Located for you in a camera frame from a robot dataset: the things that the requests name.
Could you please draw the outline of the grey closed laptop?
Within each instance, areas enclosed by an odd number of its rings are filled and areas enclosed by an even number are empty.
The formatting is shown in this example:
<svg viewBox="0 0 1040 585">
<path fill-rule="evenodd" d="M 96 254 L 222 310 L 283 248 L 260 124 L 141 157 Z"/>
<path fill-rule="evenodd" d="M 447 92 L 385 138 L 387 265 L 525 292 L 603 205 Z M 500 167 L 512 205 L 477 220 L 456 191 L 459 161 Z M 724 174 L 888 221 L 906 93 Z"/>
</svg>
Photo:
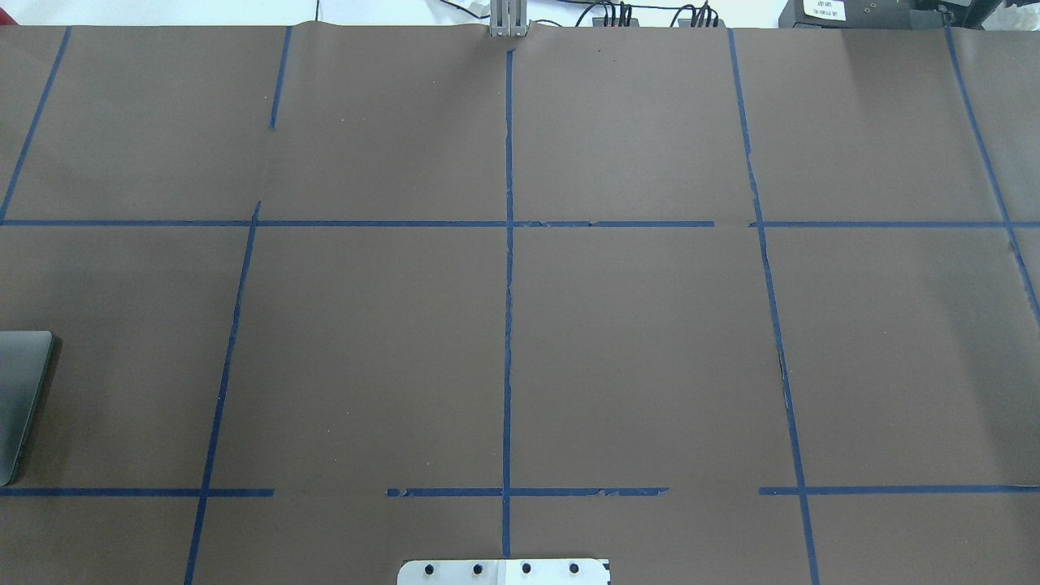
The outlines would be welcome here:
<svg viewBox="0 0 1040 585">
<path fill-rule="evenodd" d="M 54 336 L 50 331 L 1 332 L 1 485 L 18 474 L 41 389 L 44 386 Z"/>
</svg>

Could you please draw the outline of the brown paper table cover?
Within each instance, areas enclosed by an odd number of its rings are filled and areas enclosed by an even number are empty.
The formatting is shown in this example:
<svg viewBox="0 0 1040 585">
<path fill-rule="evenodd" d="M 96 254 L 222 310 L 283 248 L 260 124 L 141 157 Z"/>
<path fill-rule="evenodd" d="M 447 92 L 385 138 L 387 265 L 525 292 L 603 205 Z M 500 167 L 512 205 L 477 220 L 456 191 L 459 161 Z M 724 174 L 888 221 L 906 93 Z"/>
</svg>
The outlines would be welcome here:
<svg viewBox="0 0 1040 585">
<path fill-rule="evenodd" d="M 2 29 L 4 584 L 1036 584 L 1038 35 Z"/>
</svg>

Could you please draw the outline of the black box device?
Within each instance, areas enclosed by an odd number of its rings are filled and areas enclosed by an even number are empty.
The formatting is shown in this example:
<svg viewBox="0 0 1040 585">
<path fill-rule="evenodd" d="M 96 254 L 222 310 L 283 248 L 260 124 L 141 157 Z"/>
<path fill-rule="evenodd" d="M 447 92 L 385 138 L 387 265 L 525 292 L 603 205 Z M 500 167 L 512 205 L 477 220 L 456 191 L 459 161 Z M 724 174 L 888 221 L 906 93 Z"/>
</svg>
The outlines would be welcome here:
<svg viewBox="0 0 1040 585">
<path fill-rule="evenodd" d="M 917 1 L 787 1 L 779 28 L 926 30 L 947 26 L 936 10 Z"/>
</svg>

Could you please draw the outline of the aluminium frame post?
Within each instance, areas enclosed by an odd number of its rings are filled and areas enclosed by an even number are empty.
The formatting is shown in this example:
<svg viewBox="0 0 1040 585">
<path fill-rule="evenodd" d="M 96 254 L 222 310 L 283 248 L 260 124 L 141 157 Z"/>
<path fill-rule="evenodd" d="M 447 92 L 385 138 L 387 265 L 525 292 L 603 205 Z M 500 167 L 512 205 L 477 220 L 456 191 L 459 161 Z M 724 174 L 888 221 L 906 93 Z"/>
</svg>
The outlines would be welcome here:
<svg viewBox="0 0 1040 585">
<path fill-rule="evenodd" d="M 489 32 L 491 37 L 526 37 L 530 31 L 527 0 L 489 1 Z"/>
</svg>

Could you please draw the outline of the white pedestal column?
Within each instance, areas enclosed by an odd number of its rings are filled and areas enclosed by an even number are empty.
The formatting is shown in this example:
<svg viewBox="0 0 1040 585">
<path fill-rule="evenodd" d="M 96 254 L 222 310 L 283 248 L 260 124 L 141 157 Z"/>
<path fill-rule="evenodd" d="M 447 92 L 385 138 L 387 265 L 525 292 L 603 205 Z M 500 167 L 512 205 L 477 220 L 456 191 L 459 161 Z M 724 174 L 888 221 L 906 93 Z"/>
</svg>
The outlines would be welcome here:
<svg viewBox="0 0 1040 585">
<path fill-rule="evenodd" d="M 407 561 L 397 584 L 610 584 L 609 562 L 595 558 Z"/>
</svg>

